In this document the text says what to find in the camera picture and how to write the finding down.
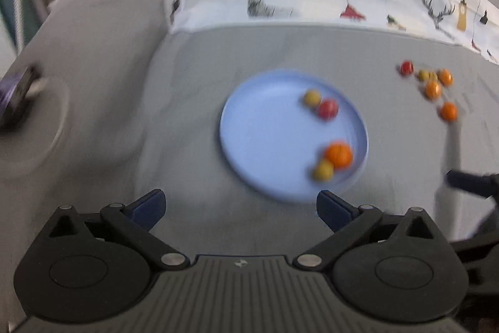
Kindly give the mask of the black smartphone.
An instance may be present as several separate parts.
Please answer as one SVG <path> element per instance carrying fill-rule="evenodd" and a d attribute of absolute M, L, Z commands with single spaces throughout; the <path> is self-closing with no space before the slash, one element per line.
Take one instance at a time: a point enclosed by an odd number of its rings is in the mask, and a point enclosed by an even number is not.
<path fill-rule="evenodd" d="M 1 79 L 1 131 L 18 125 L 29 105 L 28 91 L 40 77 L 40 68 L 31 64 Z"/>

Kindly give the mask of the green longan front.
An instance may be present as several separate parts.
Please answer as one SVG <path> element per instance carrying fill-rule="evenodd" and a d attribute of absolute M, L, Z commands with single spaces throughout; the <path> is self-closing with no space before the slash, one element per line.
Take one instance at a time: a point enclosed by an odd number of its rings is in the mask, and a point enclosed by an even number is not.
<path fill-rule="evenodd" d="M 312 171 L 312 177 L 317 182 L 329 182 L 334 177 L 333 164 L 327 159 L 319 160 Z"/>

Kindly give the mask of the red fruit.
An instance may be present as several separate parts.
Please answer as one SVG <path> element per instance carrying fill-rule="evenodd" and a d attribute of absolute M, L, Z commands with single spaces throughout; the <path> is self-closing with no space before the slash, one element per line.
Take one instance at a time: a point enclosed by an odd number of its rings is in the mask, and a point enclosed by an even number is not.
<path fill-rule="evenodd" d="M 410 60 L 405 60 L 400 64 L 399 73 L 403 77 L 411 76 L 414 73 L 414 64 Z"/>
<path fill-rule="evenodd" d="M 316 109 L 318 117 L 325 121 L 333 120 L 338 112 L 339 104 L 332 98 L 323 99 Z"/>

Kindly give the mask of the blue round plate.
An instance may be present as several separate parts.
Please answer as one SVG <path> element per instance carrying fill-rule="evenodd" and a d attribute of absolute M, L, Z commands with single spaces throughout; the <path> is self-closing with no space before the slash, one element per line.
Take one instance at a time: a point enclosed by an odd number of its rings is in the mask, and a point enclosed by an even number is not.
<path fill-rule="evenodd" d="M 333 120 L 322 120 L 304 105 L 309 89 L 337 101 Z M 219 137 L 229 166 L 244 182 L 288 203 L 310 204 L 322 189 L 346 192 L 360 179 L 369 155 L 366 124 L 351 100 L 328 82 L 297 71 L 268 71 L 239 85 L 222 109 Z M 317 182 L 312 171 L 335 141 L 350 145 L 354 162 L 329 182 Z"/>

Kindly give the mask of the orange mandarin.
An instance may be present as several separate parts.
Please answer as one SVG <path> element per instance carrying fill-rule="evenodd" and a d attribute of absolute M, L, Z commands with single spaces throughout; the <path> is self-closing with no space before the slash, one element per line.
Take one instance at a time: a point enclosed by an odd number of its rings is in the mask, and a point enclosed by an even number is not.
<path fill-rule="evenodd" d="M 456 122 L 458 119 L 458 108 L 452 102 L 444 102 L 440 109 L 440 117 L 448 123 Z"/>
<path fill-rule="evenodd" d="M 354 162 L 354 152 L 349 144 L 335 141 L 325 149 L 324 158 L 332 164 L 335 170 L 346 170 Z"/>

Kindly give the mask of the orange fruit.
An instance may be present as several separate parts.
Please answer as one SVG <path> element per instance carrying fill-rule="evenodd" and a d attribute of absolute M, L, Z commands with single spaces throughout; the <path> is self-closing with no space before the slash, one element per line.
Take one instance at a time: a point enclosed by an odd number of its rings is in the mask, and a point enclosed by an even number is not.
<path fill-rule="evenodd" d="M 437 78 L 445 87 L 450 87 L 454 83 L 453 74 L 446 68 L 440 69 L 437 72 Z"/>
<path fill-rule="evenodd" d="M 428 80 L 424 85 L 423 94 L 428 100 L 438 100 L 442 95 L 442 86 L 436 80 Z"/>

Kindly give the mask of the green longan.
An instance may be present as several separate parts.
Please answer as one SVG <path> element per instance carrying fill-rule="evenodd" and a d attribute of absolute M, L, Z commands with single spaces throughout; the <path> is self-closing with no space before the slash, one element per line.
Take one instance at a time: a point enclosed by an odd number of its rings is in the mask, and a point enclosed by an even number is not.
<path fill-rule="evenodd" d="M 430 72 L 424 69 L 418 71 L 417 78 L 420 82 L 425 82 L 430 78 Z"/>
<path fill-rule="evenodd" d="M 334 177 L 333 164 L 327 159 L 319 160 L 312 171 L 312 177 L 317 182 L 329 182 Z"/>
<path fill-rule="evenodd" d="M 428 79 L 437 81 L 438 80 L 437 73 L 430 71 Z"/>
<path fill-rule="evenodd" d="M 305 92 L 302 101 L 311 110 L 315 110 L 322 103 L 322 95 L 318 90 L 309 89 Z"/>

